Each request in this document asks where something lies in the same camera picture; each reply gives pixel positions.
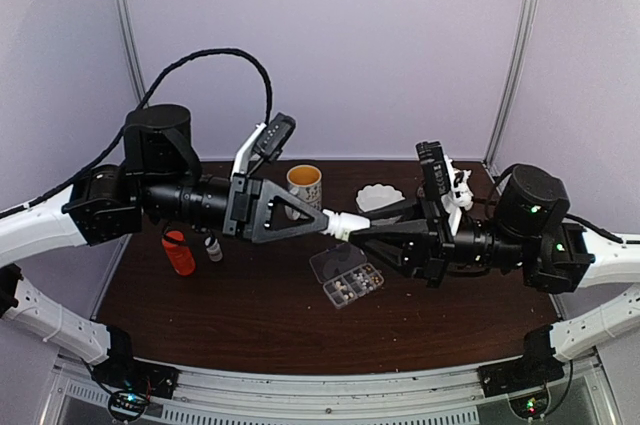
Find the white paper bowl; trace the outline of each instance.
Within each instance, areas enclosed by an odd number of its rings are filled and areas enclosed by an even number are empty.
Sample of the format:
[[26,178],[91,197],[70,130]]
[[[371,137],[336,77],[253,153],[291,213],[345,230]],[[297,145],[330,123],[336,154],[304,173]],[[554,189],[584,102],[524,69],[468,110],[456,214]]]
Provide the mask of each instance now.
[[[356,205],[358,212],[365,213],[378,208],[386,207],[392,203],[404,200],[404,195],[399,190],[396,190],[391,185],[382,185],[376,183],[375,185],[367,185],[356,195]],[[381,220],[373,220],[374,225],[390,225],[397,222],[400,216],[384,218]]]

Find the red bottle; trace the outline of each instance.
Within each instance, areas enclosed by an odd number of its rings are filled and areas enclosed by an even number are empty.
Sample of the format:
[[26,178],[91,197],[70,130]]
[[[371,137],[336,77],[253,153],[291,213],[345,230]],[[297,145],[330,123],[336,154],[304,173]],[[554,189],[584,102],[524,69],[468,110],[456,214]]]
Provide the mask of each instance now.
[[162,246],[178,275],[186,277],[195,271],[196,261],[193,259],[189,245],[187,245],[182,232],[178,230],[167,232],[162,237]]

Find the gray wall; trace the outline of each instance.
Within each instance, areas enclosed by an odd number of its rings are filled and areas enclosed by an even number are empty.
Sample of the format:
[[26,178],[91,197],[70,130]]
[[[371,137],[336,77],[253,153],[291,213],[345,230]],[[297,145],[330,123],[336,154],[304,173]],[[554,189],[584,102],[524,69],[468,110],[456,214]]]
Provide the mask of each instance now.
[[[542,166],[565,181],[576,214],[628,233],[640,233],[639,31],[640,0],[540,0],[497,161]],[[575,316],[619,290],[563,301]],[[640,332],[599,350],[625,423],[640,423]]]
[[[146,83],[200,48],[261,59],[275,108],[297,118],[289,157],[413,158],[439,139],[454,157],[487,146],[521,0],[129,0]],[[259,77],[237,59],[196,62],[156,102],[194,114],[194,145],[230,157],[262,117]]]
[[[58,184],[108,143],[134,106],[113,0],[0,0],[0,208]],[[115,244],[19,263],[88,316]],[[35,420],[56,349],[0,322],[3,424]]]

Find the wooden table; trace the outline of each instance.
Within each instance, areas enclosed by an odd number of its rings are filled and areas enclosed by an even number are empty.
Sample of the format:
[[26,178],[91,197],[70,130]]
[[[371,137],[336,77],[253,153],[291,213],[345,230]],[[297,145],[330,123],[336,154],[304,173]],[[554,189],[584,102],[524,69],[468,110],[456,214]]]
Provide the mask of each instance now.
[[[284,185],[295,163],[261,173]],[[322,170],[324,205],[333,210],[355,211],[355,194],[366,184],[389,183],[412,196],[421,180],[413,161],[307,163]],[[486,195],[484,169],[461,165],[473,169],[476,195]],[[229,164],[206,170],[227,176]],[[498,271],[446,277],[439,289],[428,289],[382,266],[382,289],[336,310],[308,263],[336,243],[318,235],[266,245],[223,239],[225,258],[216,264],[201,236],[189,234],[198,268],[183,278],[169,264],[160,233],[145,220],[99,313],[100,321],[128,331],[136,355],[147,359],[262,373],[424,370],[518,355],[526,332],[556,320],[547,295],[524,287],[518,272]]]

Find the white clip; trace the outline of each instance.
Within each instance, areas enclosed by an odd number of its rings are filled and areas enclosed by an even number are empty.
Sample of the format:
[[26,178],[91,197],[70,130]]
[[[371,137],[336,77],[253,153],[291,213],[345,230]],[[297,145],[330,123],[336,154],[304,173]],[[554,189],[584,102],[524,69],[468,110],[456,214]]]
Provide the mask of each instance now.
[[53,337],[55,337],[58,333],[60,333],[60,330],[62,330],[62,305],[60,305],[59,303],[58,305],[58,326],[56,327],[56,329],[51,332],[49,335],[47,335],[46,337],[44,337],[42,339],[42,341],[44,343],[47,343],[49,340],[51,340]]

